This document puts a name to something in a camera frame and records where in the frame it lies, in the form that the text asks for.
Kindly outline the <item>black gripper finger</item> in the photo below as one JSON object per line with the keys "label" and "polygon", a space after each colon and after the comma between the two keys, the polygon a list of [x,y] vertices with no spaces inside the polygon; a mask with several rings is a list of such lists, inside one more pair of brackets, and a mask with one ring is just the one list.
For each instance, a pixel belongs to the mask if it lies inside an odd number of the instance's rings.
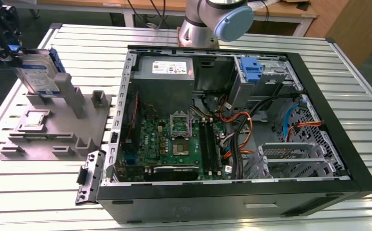
{"label": "black gripper finger", "polygon": [[7,29],[7,38],[11,45],[19,45],[21,46],[21,31],[19,29],[19,16],[17,16],[17,10],[13,6],[4,6],[5,11],[5,21],[8,24]]}
{"label": "black gripper finger", "polygon": [[19,45],[9,45],[5,41],[0,40],[0,61],[8,63],[11,67],[20,67],[21,60],[16,57]]}

